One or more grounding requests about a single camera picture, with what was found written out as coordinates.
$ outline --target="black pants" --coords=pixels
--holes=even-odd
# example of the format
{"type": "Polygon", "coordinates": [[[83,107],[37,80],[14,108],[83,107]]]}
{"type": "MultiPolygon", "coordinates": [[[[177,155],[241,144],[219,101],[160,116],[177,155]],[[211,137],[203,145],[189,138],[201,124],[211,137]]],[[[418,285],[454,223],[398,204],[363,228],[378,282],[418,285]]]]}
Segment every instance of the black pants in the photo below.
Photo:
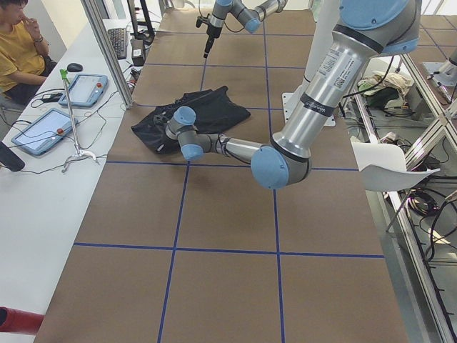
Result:
{"type": "MultiPolygon", "coordinates": [[[[53,61],[51,57],[44,57],[44,71],[40,76],[49,76],[56,64],[57,62],[53,61]]],[[[5,94],[12,98],[17,104],[27,105],[40,87],[41,85],[37,84],[17,84],[10,90],[5,91],[5,94]]]]}

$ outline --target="computer mouse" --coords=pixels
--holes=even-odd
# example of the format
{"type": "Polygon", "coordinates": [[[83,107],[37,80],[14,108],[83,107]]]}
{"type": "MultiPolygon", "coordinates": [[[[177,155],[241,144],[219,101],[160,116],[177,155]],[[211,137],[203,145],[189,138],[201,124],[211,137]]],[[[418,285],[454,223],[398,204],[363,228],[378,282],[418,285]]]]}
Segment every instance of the computer mouse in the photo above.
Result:
{"type": "Polygon", "coordinates": [[[66,70],[70,71],[71,73],[78,72],[83,70],[83,66],[78,63],[70,63],[68,66],[66,66],[66,70]]]}

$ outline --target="tablet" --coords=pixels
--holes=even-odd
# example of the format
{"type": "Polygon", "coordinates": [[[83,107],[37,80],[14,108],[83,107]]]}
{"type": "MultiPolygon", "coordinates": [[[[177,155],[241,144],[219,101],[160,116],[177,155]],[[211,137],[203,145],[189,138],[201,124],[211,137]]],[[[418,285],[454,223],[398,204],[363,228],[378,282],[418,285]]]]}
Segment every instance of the tablet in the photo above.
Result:
{"type": "MultiPolygon", "coordinates": [[[[108,77],[96,74],[77,74],[69,85],[71,105],[92,107],[103,94],[108,77]]],[[[66,106],[66,95],[62,95],[59,105],[66,106]]]]}
{"type": "Polygon", "coordinates": [[[41,155],[50,150],[71,130],[70,116],[59,109],[50,109],[21,130],[11,141],[29,154],[41,155]]]}

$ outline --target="table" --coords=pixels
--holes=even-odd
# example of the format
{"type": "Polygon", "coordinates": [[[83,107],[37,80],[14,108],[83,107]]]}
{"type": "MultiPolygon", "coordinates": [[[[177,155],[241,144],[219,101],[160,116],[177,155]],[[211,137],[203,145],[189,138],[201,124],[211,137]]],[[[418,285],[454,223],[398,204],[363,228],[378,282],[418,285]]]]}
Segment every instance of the table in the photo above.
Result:
{"type": "MultiPolygon", "coordinates": [[[[106,21],[106,27],[125,27],[126,21],[106,21]]],[[[84,66],[84,73],[105,74],[111,78],[108,67],[97,46],[91,27],[87,25],[69,47],[56,68],[47,78],[40,91],[62,88],[59,69],[70,62],[84,66]]],[[[122,70],[129,66],[126,60],[119,61],[122,70]]],[[[103,96],[95,107],[103,104],[116,91],[109,82],[103,96]]],[[[45,104],[37,109],[28,105],[20,119],[33,121],[57,103],[45,104]]],[[[91,109],[75,109],[81,121],[91,109]]],[[[107,154],[124,115],[121,97],[116,94],[101,109],[106,126],[90,148],[97,156],[107,154]]],[[[78,125],[80,144],[86,146],[96,137],[104,120],[94,114],[78,125]]],[[[12,146],[11,138],[18,131],[12,129],[4,139],[12,146]]],[[[75,152],[73,142],[63,139],[51,151],[35,157],[18,148],[13,151],[21,157],[24,170],[42,171],[63,164],[75,152]]],[[[5,307],[44,314],[59,280],[66,258],[84,217],[91,195],[105,165],[105,157],[78,161],[69,170],[61,168],[40,175],[12,173],[0,169],[0,304],[5,307]]],[[[17,334],[0,334],[5,343],[32,342],[33,337],[17,334]]]]}
{"type": "Polygon", "coordinates": [[[35,342],[407,342],[343,121],[311,147],[308,179],[274,192],[238,161],[187,164],[132,134],[155,106],[222,85],[251,112],[229,136],[282,127],[311,12],[224,29],[208,60],[196,15],[164,15],[35,342]]]}

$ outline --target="label sticker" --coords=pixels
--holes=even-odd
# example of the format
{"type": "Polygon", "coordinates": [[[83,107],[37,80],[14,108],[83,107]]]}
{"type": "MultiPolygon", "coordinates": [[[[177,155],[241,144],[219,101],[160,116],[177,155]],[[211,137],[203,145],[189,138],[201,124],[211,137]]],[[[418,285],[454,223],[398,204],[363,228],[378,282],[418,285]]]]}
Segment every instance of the label sticker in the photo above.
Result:
{"type": "Polygon", "coordinates": [[[355,77],[362,62],[342,52],[330,49],[318,73],[333,87],[343,91],[355,77]]]}
{"type": "Polygon", "coordinates": [[[335,110],[334,107],[326,106],[321,104],[320,102],[312,99],[308,94],[303,93],[300,98],[301,102],[303,102],[303,106],[311,111],[315,111],[323,116],[331,116],[333,111],[335,110]]]}

